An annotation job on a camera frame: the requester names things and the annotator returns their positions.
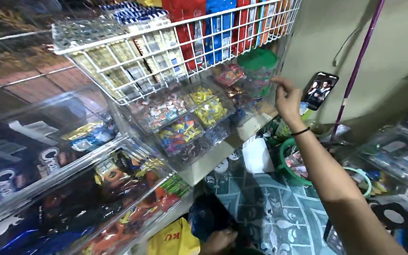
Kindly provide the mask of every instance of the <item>patterned tablecloth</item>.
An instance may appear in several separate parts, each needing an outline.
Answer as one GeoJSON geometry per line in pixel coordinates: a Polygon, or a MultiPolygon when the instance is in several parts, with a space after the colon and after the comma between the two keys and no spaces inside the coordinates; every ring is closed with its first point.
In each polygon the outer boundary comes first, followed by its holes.
{"type": "Polygon", "coordinates": [[[334,255],[323,240],[327,214],[313,187],[291,186],[276,172],[250,174],[243,157],[205,182],[267,255],[334,255]]]}

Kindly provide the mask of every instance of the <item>green plastic jar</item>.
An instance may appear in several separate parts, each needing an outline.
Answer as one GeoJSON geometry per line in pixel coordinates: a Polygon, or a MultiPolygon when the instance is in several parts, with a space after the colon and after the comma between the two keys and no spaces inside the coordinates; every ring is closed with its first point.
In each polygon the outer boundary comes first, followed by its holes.
{"type": "Polygon", "coordinates": [[[278,58],[267,49],[253,49],[237,57],[237,63],[246,74],[246,87],[254,98],[267,96],[270,78],[275,72],[278,58]]]}

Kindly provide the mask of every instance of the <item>white paper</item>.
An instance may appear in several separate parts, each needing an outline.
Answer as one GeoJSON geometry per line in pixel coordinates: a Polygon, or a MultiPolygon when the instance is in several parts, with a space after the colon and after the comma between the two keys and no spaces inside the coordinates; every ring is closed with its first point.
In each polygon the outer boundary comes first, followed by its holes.
{"type": "Polygon", "coordinates": [[[246,144],[242,149],[242,153],[247,172],[265,173],[275,171],[264,139],[257,138],[246,144]]]}

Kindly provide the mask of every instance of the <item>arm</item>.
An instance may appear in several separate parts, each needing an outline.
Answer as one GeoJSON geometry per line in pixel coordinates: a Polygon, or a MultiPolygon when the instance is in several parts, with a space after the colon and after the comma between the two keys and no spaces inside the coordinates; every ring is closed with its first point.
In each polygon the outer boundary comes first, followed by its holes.
{"type": "MultiPolygon", "coordinates": [[[[292,133],[306,128],[299,115],[302,91],[280,77],[276,107],[292,133]]],[[[354,181],[325,150],[311,131],[294,137],[308,171],[309,179],[348,254],[398,254],[405,250],[384,229],[354,181]]]]}

